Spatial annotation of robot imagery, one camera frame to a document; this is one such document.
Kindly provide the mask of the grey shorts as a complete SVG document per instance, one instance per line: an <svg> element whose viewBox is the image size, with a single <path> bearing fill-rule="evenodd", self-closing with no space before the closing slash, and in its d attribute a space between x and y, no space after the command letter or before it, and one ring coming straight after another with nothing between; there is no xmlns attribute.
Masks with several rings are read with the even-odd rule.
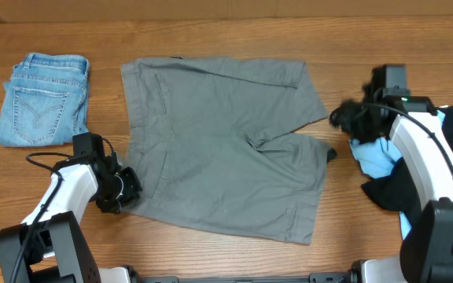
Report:
<svg viewBox="0 0 453 283"><path fill-rule="evenodd" d="M303 61L147 57L121 73L131 214L311 243L330 146L300 133L328 116Z"/></svg>

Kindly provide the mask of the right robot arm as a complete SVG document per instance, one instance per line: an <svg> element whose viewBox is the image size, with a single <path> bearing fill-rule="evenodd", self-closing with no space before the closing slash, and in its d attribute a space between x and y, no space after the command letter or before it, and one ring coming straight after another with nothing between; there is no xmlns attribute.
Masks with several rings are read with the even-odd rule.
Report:
<svg viewBox="0 0 453 283"><path fill-rule="evenodd" d="M411 225L400 252L360 260L347 282L453 282L453 106L411 94L406 69L372 71L361 101L347 100L330 123L348 133L370 181L364 193L379 207L401 211Z"/></svg>

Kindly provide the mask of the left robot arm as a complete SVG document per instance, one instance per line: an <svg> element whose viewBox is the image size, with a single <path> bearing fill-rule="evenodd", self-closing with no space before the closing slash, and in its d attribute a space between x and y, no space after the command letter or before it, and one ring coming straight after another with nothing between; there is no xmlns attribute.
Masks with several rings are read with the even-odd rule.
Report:
<svg viewBox="0 0 453 283"><path fill-rule="evenodd" d="M73 153L50 167L50 186L21 224L0 230L4 281L126 282L141 278L132 266L100 268L79 224L90 202L103 213L120 214L142 187L123 167L111 144L90 132L73 137Z"/></svg>

